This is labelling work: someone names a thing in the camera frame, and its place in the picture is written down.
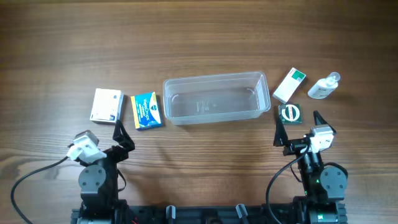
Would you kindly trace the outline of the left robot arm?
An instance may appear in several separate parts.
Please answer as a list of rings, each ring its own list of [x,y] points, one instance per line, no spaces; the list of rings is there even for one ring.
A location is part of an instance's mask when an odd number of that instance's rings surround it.
[[[129,152],[135,150],[120,120],[116,121],[113,140],[117,146],[105,150],[105,158],[87,164],[80,173],[78,183],[81,188],[82,203],[79,209],[73,210],[71,224],[84,223],[135,223],[134,212],[126,200],[119,198],[118,178],[123,177],[117,163],[129,158]]]

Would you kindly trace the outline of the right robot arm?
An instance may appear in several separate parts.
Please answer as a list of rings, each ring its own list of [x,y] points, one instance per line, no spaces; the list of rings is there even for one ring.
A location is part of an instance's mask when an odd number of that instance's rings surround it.
[[[313,112],[315,125],[300,139],[289,139],[281,118],[276,121],[274,146],[283,147],[283,155],[296,158],[283,166],[271,179],[266,190],[266,204],[275,223],[333,223],[348,222],[345,190],[348,171],[334,162],[324,163],[321,152],[331,148],[336,130],[320,115]],[[292,165],[297,164],[304,196],[296,196],[288,205],[287,214],[274,211],[269,203],[271,187],[276,178]]]

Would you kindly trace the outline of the white Hansaplast box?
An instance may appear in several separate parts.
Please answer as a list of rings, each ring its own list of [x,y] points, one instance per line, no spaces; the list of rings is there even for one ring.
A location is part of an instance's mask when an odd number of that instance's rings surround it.
[[[121,90],[97,88],[95,90],[90,121],[116,124],[121,117],[124,94]]]

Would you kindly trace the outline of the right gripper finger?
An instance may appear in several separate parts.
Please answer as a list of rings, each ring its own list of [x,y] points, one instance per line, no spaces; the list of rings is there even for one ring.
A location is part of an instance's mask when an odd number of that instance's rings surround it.
[[[280,117],[277,118],[273,146],[289,146],[289,138]]]
[[[330,125],[323,119],[323,117],[321,116],[321,114],[320,114],[317,110],[315,110],[315,111],[313,112],[313,118],[314,118],[314,122],[315,122],[315,125],[316,125],[316,126],[318,126],[318,125],[328,125],[328,126],[331,128],[331,130],[333,131],[333,134],[336,134],[336,130],[335,130],[332,126],[330,126]]]

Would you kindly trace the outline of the blue yellow VapoDrops box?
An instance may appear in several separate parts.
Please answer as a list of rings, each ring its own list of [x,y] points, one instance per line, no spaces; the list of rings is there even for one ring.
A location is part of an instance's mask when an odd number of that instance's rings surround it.
[[[149,92],[131,96],[134,124],[137,130],[162,126],[162,118],[156,93]]]

